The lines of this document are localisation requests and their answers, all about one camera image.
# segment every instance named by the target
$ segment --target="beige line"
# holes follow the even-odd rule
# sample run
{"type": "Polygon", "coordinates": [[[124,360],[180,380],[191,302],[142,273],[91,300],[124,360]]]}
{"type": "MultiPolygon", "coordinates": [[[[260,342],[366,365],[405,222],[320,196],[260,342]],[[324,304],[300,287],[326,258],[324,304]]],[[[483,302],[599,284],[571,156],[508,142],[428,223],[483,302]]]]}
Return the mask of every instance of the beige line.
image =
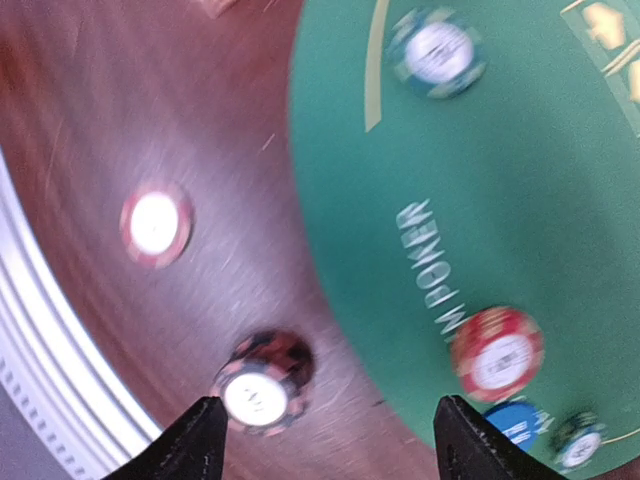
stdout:
{"type": "Polygon", "coordinates": [[[602,69],[602,72],[607,72],[607,77],[613,75],[614,73],[618,73],[620,70],[624,68],[624,66],[633,59],[633,57],[640,51],[640,40],[634,40],[629,44],[627,48],[625,48],[620,54],[611,60],[605,67],[602,69]]]}
{"type": "Polygon", "coordinates": [[[367,65],[364,72],[364,130],[371,131],[382,120],[382,93],[380,77],[382,75],[382,43],[384,24],[387,20],[390,0],[378,0],[373,11],[369,45],[367,47],[367,65]]]}
{"type": "Polygon", "coordinates": [[[578,5],[580,5],[581,3],[584,3],[585,0],[576,0],[575,2],[573,2],[570,5],[567,5],[566,7],[564,7],[562,10],[560,10],[560,15],[562,15],[563,13],[567,13],[569,10],[573,10],[574,8],[576,8],[578,5]]]}
{"type": "Polygon", "coordinates": [[[626,435],[622,435],[620,437],[616,437],[616,438],[611,438],[609,440],[605,440],[604,442],[602,442],[602,445],[609,445],[610,443],[619,442],[620,440],[624,440],[625,438],[632,437],[632,436],[636,435],[637,433],[640,433],[640,428],[638,428],[637,430],[634,430],[633,432],[629,432],[626,435]]]}

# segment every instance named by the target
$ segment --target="green felt surface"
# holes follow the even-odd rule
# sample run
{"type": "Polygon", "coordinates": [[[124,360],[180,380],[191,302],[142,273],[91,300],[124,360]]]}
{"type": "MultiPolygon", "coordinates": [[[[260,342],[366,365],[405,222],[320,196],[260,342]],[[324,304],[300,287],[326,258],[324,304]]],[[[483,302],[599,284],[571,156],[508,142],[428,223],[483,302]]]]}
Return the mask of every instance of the green felt surface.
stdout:
{"type": "MultiPolygon", "coordinates": [[[[612,92],[629,86],[628,68],[609,83],[600,71],[633,40],[631,12],[640,5],[627,4],[625,45],[606,50],[580,13],[593,2],[561,15],[567,3],[452,2],[484,39],[485,75],[454,99],[431,100],[383,62],[382,121],[369,133],[364,86],[375,1],[306,3],[291,128],[318,274],[368,373],[428,444],[438,399],[461,393],[449,335],[436,323],[460,304],[467,315],[514,306],[544,332],[545,362],[522,392],[555,417],[531,452],[536,458],[552,462],[551,433],[582,409],[597,412],[610,437],[640,427],[640,140],[627,118],[635,105],[621,107],[612,92]],[[407,229],[396,220],[427,199],[425,222],[435,220],[439,260],[451,267],[444,284],[459,290],[434,308],[416,282],[424,266],[412,269],[413,249],[401,241],[407,229]]],[[[391,0],[385,44],[414,6],[391,0]]],[[[569,477],[638,454],[640,435],[603,446],[569,477]]]]}

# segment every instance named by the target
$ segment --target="round token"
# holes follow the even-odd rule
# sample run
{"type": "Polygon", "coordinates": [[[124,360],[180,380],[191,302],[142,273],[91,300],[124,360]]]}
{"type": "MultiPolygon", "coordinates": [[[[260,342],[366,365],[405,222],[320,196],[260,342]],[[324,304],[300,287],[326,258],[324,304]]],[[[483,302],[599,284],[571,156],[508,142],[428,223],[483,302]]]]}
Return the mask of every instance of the round token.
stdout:
{"type": "Polygon", "coordinates": [[[531,450],[538,438],[538,409],[530,403],[503,403],[489,410],[484,417],[525,452],[531,450]]]}
{"type": "Polygon", "coordinates": [[[231,428],[271,436],[307,410],[313,370],[311,351],[298,336],[261,332],[236,347],[210,393],[222,399],[231,428]]]}
{"type": "Polygon", "coordinates": [[[563,423],[552,438],[556,463],[562,473],[585,466],[596,453],[605,436],[605,426],[593,412],[582,412],[563,423]]]}
{"type": "Polygon", "coordinates": [[[193,207],[174,184],[145,184],[125,202],[120,231],[133,260],[162,268],[183,252],[193,226],[193,207]]]}
{"type": "Polygon", "coordinates": [[[506,307],[484,310],[458,330],[452,361],[465,391],[481,402],[506,400],[542,365],[542,333],[528,315],[506,307]]]}
{"type": "Polygon", "coordinates": [[[397,76],[430,97],[457,95],[486,69],[480,35],[453,10],[414,9],[393,30],[387,55],[397,76]]]}

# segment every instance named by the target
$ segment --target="white circle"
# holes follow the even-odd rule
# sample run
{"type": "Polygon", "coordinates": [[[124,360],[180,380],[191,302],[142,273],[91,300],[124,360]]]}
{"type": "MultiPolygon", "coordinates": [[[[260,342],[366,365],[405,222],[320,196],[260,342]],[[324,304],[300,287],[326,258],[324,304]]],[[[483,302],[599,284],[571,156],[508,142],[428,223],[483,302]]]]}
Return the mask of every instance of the white circle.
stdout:
{"type": "Polygon", "coordinates": [[[180,214],[173,199],[161,192],[144,195],[131,213],[131,238],[148,255],[169,249],[178,234],[180,214]]]}
{"type": "Polygon", "coordinates": [[[231,416],[256,427],[278,421],[287,411],[288,403],[282,385],[260,373],[234,378],[224,392],[224,404],[231,416]]]}
{"type": "Polygon", "coordinates": [[[419,79],[439,85],[464,72],[473,61],[473,42],[450,23],[427,25],[409,40],[405,50],[409,70],[419,79]]]}
{"type": "Polygon", "coordinates": [[[506,335],[484,347],[472,373],[480,388],[495,390],[515,383],[533,360],[533,348],[524,335],[506,335]]]}
{"type": "Polygon", "coordinates": [[[562,457],[562,466],[565,468],[575,468],[582,465],[596,453],[600,447],[602,437],[599,433],[588,433],[584,437],[579,438],[565,452],[562,457]]]}

